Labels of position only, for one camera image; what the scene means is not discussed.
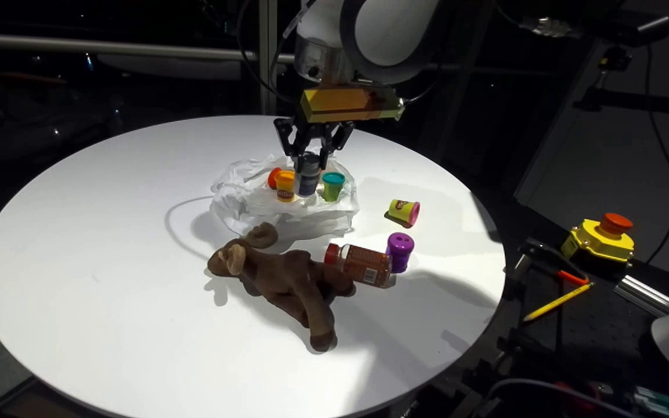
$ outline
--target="small cup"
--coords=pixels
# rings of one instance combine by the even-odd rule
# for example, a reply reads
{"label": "small cup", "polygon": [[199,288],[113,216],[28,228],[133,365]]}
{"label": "small cup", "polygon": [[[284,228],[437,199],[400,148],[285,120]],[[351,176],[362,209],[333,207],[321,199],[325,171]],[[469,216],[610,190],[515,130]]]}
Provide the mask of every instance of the small cup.
{"label": "small cup", "polygon": [[342,171],[325,171],[322,180],[321,180],[321,183],[325,187],[325,189],[321,190],[321,198],[322,198],[325,202],[337,202],[337,199],[340,199],[340,194],[342,194],[342,189],[344,189],[344,175],[342,175]]}

